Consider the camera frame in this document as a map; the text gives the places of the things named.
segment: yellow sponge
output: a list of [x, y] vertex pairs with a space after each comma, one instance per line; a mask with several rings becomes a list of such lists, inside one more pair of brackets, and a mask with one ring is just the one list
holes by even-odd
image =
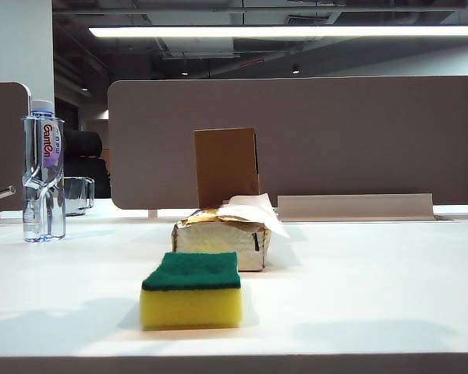
[[235, 252], [169, 252], [142, 283], [140, 323], [146, 329], [229, 327], [241, 316]]

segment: desk surface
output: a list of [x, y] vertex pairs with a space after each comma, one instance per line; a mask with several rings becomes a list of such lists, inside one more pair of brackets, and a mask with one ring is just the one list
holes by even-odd
[[174, 220], [98, 200], [86, 216], [67, 217], [64, 240], [37, 244], [23, 242], [19, 218], [2, 219], [0, 371], [48, 357], [213, 356], [222, 366], [468, 352], [468, 209], [444, 212], [456, 219], [285, 224], [291, 238], [273, 235], [265, 271], [241, 273], [241, 326], [180, 331], [138, 323], [141, 281], [171, 250]]

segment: plastic bottle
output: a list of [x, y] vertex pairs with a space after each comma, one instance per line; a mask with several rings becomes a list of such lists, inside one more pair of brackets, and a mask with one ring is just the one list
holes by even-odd
[[63, 120], [51, 101], [35, 100], [22, 119], [25, 137], [23, 230], [26, 242], [59, 240], [66, 234]]

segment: black office chair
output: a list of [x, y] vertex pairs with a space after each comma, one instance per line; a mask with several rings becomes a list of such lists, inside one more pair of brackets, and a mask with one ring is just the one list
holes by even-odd
[[111, 197], [110, 175], [106, 162], [99, 158], [102, 141], [96, 132], [64, 129], [64, 176], [95, 180], [95, 198]]

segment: brown cardboard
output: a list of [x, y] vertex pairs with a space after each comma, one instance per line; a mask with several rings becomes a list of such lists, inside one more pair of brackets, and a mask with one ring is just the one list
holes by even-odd
[[196, 130], [194, 149], [200, 208], [260, 193], [254, 129]]

